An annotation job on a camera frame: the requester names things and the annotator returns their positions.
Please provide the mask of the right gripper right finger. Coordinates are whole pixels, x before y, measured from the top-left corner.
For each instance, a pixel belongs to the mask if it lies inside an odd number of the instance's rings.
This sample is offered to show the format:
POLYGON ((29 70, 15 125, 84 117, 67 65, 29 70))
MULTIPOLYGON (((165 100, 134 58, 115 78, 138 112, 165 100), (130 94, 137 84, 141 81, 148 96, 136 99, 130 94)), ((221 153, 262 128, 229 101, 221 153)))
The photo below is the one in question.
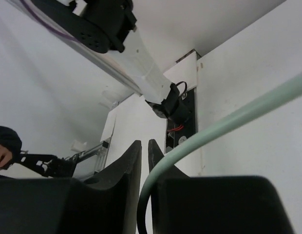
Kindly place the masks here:
POLYGON ((272 183, 261 176, 190 177, 176 166, 151 193, 155 234, 292 234, 272 183))

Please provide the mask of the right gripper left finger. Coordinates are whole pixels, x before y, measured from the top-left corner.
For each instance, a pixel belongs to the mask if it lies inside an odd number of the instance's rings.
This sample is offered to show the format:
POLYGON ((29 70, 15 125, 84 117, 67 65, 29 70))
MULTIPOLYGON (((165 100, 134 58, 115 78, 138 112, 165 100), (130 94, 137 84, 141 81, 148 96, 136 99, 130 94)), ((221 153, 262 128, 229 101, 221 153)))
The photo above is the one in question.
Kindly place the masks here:
POLYGON ((0 179, 0 234, 133 234, 142 146, 93 177, 0 179))

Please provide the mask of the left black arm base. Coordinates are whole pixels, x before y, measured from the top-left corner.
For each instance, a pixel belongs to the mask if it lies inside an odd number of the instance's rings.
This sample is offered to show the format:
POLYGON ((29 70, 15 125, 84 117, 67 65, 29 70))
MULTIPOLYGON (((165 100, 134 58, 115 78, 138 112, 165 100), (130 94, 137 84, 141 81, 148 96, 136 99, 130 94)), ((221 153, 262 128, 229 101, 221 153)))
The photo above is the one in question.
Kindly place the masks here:
POLYGON ((196 113, 196 88, 188 88, 185 81, 180 81, 177 88, 183 85, 184 89, 179 94, 179 100, 186 107, 186 112, 182 114, 182 122, 177 124, 167 120, 167 131, 165 138, 164 153, 170 152, 175 147, 185 142, 188 138, 197 133, 197 113, 196 113))

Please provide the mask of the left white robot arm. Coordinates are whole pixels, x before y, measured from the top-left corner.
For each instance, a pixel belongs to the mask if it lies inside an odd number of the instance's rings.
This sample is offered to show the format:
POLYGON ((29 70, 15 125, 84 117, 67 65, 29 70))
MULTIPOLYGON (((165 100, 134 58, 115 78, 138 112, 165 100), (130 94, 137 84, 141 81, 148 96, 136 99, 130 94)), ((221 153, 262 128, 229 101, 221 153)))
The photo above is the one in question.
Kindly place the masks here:
POLYGON ((188 121, 190 110, 177 85, 164 76, 141 39, 131 0, 87 0, 79 15, 74 13, 75 0, 32 3, 78 42, 108 54, 139 87, 157 116, 179 125, 188 121))

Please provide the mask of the person's hand outside enclosure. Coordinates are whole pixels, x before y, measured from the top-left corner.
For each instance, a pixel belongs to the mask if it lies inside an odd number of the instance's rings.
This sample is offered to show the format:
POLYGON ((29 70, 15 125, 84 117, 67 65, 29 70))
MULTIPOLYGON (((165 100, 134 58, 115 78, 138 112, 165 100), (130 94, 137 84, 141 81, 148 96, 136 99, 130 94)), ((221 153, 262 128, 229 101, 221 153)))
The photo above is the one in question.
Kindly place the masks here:
POLYGON ((0 145, 0 168, 5 166, 13 158, 12 152, 0 145))

